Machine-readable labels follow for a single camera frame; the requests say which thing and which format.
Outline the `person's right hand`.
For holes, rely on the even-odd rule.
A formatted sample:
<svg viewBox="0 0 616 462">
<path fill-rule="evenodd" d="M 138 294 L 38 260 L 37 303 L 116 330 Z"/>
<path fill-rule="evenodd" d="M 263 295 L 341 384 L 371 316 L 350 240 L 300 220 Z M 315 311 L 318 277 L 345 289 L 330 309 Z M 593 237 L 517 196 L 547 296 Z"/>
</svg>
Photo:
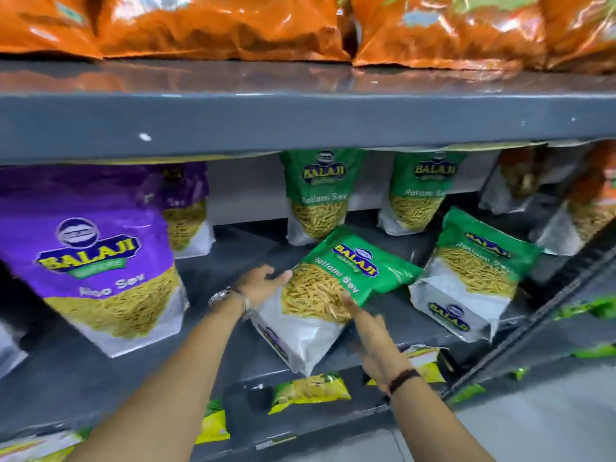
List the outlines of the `person's right hand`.
<svg viewBox="0 0 616 462">
<path fill-rule="evenodd" d="M 370 315 L 372 324 L 369 327 L 357 328 L 355 324 L 361 343 L 357 353 L 362 359 L 364 371 L 377 387 L 388 394 L 392 382 L 413 368 L 393 342 L 384 318 Z"/>
</svg>

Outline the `person's left hand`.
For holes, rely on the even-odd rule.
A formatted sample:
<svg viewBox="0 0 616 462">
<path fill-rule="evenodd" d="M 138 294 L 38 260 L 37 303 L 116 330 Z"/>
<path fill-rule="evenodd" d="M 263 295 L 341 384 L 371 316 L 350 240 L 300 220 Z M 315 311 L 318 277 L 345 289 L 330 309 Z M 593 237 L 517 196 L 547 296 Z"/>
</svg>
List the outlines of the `person's left hand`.
<svg viewBox="0 0 616 462">
<path fill-rule="evenodd" d="M 275 269 L 268 264 L 261 265 L 247 271 L 233 286 L 241 289 L 250 298 L 251 310 L 257 310 L 264 301 L 271 298 L 281 288 L 272 289 L 267 286 L 268 278 L 278 276 L 274 275 L 274 271 Z"/>
</svg>

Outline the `person's left forearm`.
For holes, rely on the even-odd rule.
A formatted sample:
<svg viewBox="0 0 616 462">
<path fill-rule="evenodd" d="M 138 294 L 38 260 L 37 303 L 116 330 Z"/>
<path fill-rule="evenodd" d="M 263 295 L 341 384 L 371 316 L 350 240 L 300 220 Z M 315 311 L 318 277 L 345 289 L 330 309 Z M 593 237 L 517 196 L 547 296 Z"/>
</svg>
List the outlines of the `person's left forearm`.
<svg viewBox="0 0 616 462">
<path fill-rule="evenodd" d="M 177 352 L 65 462 L 188 462 L 241 315 L 237 300 L 210 308 Z"/>
</svg>

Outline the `person's right forearm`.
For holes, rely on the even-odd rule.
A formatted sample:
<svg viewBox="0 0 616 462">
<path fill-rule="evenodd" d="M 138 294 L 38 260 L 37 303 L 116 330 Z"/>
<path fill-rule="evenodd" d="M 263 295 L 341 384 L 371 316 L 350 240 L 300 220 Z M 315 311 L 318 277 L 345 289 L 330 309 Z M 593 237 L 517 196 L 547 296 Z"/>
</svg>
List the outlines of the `person's right forearm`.
<svg viewBox="0 0 616 462">
<path fill-rule="evenodd" d="M 390 406 L 414 462 L 496 462 L 421 377 L 391 388 Z"/>
</svg>

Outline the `silver wristwatch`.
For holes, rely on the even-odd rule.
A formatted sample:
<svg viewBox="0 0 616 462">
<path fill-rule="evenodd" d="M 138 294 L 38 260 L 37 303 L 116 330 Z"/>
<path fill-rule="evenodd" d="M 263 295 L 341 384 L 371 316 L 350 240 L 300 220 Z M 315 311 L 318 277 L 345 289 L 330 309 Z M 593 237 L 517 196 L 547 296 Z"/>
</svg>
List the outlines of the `silver wristwatch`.
<svg viewBox="0 0 616 462">
<path fill-rule="evenodd" d="M 240 319 L 245 321 L 250 316 L 251 301 L 241 289 L 237 287 L 226 287 L 217 293 L 214 293 L 208 300 L 208 307 L 213 308 L 215 305 L 224 303 L 227 300 L 237 300 L 242 308 Z"/>
</svg>

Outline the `yellow-green snack packet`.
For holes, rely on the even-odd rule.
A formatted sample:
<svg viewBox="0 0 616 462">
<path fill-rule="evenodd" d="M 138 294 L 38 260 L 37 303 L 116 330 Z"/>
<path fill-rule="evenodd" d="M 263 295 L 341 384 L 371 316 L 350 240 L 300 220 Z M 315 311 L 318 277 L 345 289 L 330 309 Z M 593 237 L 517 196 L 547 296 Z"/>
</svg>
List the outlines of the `yellow-green snack packet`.
<svg viewBox="0 0 616 462">
<path fill-rule="evenodd" d="M 206 408 L 195 445 L 228 441 L 229 439 L 230 433 L 227 430 L 226 412 L 222 399 L 212 399 Z"/>
<path fill-rule="evenodd" d="M 414 344 L 401 349 L 401 353 L 429 384 L 446 384 L 444 369 L 451 368 L 447 361 L 449 348 Z"/>
<path fill-rule="evenodd" d="M 84 442 L 92 427 L 32 435 L 0 443 L 0 462 L 64 462 L 74 447 Z"/>
<path fill-rule="evenodd" d="M 268 414 L 282 412 L 290 405 L 319 404 L 351 398 L 342 377 L 338 373 L 328 372 L 275 386 Z"/>
</svg>

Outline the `purple snack packet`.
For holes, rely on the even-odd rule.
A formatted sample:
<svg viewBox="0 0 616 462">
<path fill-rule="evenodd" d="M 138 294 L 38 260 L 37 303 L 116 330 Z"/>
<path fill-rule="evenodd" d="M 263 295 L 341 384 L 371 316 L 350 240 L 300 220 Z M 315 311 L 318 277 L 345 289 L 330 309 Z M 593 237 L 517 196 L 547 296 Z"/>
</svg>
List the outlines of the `purple snack packet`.
<svg viewBox="0 0 616 462">
<path fill-rule="evenodd" d="M 208 221 L 207 163 L 150 164 L 145 168 L 160 179 L 155 201 L 167 224 L 174 259 L 208 255 L 215 236 Z"/>
<path fill-rule="evenodd" d="M 109 357 L 178 334 L 189 307 L 142 166 L 0 167 L 0 260 Z"/>
</svg>

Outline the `bright green snack packet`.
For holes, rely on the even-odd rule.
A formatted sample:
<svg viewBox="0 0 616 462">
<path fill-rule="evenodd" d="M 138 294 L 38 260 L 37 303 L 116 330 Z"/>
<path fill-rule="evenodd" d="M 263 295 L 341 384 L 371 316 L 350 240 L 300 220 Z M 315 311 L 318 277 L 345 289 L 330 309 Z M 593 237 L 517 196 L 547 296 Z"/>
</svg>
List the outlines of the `bright green snack packet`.
<svg viewBox="0 0 616 462">
<path fill-rule="evenodd" d="M 596 318 L 616 319 L 616 295 L 565 305 L 552 318 L 553 320 L 569 319 L 584 313 L 588 313 Z"/>
<path fill-rule="evenodd" d="M 600 359 L 616 357 L 616 344 L 601 344 L 588 349 L 577 350 L 572 357 L 579 359 Z"/>
<path fill-rule="evenodd" d="M 487 390 L 481 384 L 472 384 L 468 385 L 465 388 L 458 391 L 456 394 L 451 396 L 447 400 L 447 404 L 449 406 L 460 404 L 464 401 L 474 398 L 475 396 L 479 396 L 481 394 L 485 394 Z"/>
</svg>

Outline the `grey metal shelf rack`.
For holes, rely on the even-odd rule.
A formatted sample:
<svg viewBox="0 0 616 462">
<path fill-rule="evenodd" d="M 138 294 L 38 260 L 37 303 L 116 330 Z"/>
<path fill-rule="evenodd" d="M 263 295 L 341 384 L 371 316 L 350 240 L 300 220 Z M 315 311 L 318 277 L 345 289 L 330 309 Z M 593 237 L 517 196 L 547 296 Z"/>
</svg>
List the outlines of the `grey metal shelf rack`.
<svg viewBox="0 0 616 462">
<path fill-rule="evenodd" d="M 28 329 L 28 356 L 0 378 L 0 442 L 95 426 L 171 356 L 206 311 L 208 298 L 262 262 L 292 267 L 308 251 L 283 238 L 287 199 L 278 152 L 366 147 L 347 223 L 371 243 L 412 261 L 427 261 L 440 230 L 387 236 L 376 208 L 387 193 L 394 150 L 449 144 L 504 147 L 539 141 L 571 150 L 616 138 L 616 77 L 572 74 L 438 73 L 342 64 L 240 61 L 0 60 L 0 167 L 42 164 L 133 164 L 211 160 L 209 214 L 218 243 L 209 257 L 179 261 L 192 307 L 179 334 L 109 358 L 50 310 L 0 262 L 0 313 Z M 567 374 L 616 364 L 570 357 L 616 339 L 616 318 L 585 312 L 552 320 L 564 307 L 616 300 L 616 222 L 566 261 L 541 261 L 547 279 L 524 281 L 504 314 L 497 347 L 464 344 L 411 307 L 406 288 L 374 296 L 401 346 L 445 346 L 455 372 L 448 403 L 472 384 L 487 393 L 455 410 L 480 405 L 488 448 L 511 418 L 486 404 L 544 382 L 571 384 Z M 351 401 L 298 406 L 267 416 L 272 388 L 300 376 L 290 371 L 249 322 L 240 324 L 223 357 L 213 398 L 222 397 L 229 441 L 197 446 L 191 462 L 265 462 L 310 455 L 337 444 L 365 443 L 340 460 L 394 460 L 401 441 L 372 437 L 395 427 L 389 406 L 364 386 L 359 358 L 344 333 L 315 372 L 341 371 Z"/>
</svg>

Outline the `orange and white snack packet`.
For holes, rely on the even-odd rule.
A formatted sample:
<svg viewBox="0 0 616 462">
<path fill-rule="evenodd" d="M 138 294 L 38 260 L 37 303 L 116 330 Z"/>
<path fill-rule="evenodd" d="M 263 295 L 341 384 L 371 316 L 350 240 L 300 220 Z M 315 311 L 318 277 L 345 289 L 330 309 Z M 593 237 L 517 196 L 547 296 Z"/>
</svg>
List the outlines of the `orange and white snack packet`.
<svg viewBox="0 0 616 462">
<path fill-rule="evenodd" d="M 566 186 L 552 216 L 530 239 L 546 254 L 572 257 L 616 218 L 616 139 L 599 142 Z"/>
<path fill-rule="evenodd" d="M 524 211 L 540 186 L 548 154 L 547 145 L 501 151 L 482 188 L 479 209 L 496 216 Z"/>
</svg>

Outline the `orange snack bag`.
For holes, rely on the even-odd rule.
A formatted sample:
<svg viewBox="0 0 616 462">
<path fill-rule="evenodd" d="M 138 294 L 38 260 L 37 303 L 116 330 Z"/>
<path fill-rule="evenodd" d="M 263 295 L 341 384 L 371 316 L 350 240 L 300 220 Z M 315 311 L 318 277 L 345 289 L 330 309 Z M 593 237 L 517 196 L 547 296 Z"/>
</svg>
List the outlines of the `orange snack bag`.
<svg viewBox="0 0 616 462">
<path fill-rule="evenodd" d="M 356 67 L 542 69 L 548 58 L 540 0 L 351 0 Z"/>
<path fill-rule="evenodd" d="M 88 0 L 0 0 L 0 54 L 101 60 Z"/>
<path fill-rule="evenodd" d="M 540 0 L 546 70 L 616 74 L 616 0 Z"/>
<path fill-rule="evenodd" d="M 350 62 L 336 0 L 102 0 L 111 58 Z"/>
</svg>

